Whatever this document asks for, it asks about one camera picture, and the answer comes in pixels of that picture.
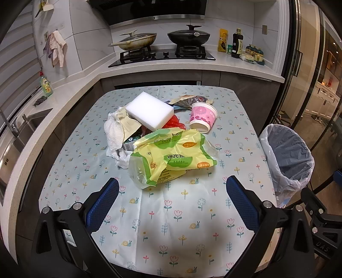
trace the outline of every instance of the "paper cup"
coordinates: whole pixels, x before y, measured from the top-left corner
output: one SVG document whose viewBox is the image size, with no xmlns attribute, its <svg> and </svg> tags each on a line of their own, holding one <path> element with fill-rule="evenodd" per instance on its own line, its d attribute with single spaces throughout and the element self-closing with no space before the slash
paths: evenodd
<svg viewBox="0 0 342 278">
<path fill-rule="evenodd" d="M 191 107 L 190 129 L 200 133 L 207 133 L 214 124 L 217 111 L 214 106 L 205 102 L 196 102 Z"/>
</svg>

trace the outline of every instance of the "floral tablecloth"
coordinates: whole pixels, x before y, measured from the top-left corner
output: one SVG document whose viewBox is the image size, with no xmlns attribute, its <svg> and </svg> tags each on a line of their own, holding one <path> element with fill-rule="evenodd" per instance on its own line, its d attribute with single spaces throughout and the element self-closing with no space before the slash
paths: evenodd
<svg viewBox="0 0 342 278">
<path fill-rule="evenodd" d="M 192 170 L 180 178 L 144 190 L 134 186 L 128 170 L 106 156 L 103 130 L 108 113 L 145 91 L 162 101 L 182 94 L 213 99 L 218 111 L 206 138 L 219 151 L 218 164 Z M 188 128 L 190 111 L 176 116 Z M 99 191 L 110 177 L 119 196 L 100 229 L 92 234 L 113 264 L 168 277 L 223 276 L 253 236 L 226 189 L 235 175 L 259 198 L 276 204 L 267 161 L 251 121 L 234 91 L 207 86 L 153 86 L 115 90 L 103 95 L 74 130 L 58 155 L 42 190 L 39 208 L 68 209 Z M 65 232 L 73 242 L 69 231 Z M 270 244 L 264 261 L 272 255 Z"/>
</svg>

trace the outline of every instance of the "white sponge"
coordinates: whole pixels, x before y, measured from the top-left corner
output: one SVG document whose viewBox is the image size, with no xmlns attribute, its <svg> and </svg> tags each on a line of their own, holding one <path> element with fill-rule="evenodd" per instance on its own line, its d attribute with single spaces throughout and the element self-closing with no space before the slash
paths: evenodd
<svg viewBox="0 0 342 278">
<path fill-rule="evenodd" d="M 125 106 L 127 114 L 151 131 L 162 128 L 174 114 L 173 107 L 142 92 Z"/>
</svg>

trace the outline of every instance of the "red plastic bag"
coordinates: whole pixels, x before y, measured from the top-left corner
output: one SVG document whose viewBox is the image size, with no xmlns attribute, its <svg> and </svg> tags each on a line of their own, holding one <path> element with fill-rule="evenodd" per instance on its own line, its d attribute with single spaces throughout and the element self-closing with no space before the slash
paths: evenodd
<svg viewBox="0 0 342 278">
<path fill-rule="evenodd" d="M 179 127 L 181 129 L 186 130 L 184 124 L 180 123 L 177 116 L 173 115 L 171 119 L 163 126 L 163 128 L 170 128 L 170 127 Z"/>
</svg>

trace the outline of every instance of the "gas stove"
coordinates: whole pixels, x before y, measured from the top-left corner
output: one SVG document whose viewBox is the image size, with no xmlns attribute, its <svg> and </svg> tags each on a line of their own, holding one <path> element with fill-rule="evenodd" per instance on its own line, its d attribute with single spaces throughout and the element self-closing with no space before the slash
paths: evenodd
<svg viewBox="0 0 342 278">
<path fill-rule="evenodd" d="M 211 54 L 206 52 L 204 46 L 177 46 L 176 49 L 158 49 L 153 51 L 148 46 L 138 50 L 121 52 L 120 59 L 109 67 L 165 59 L 215 60 Z"/>
</svg>

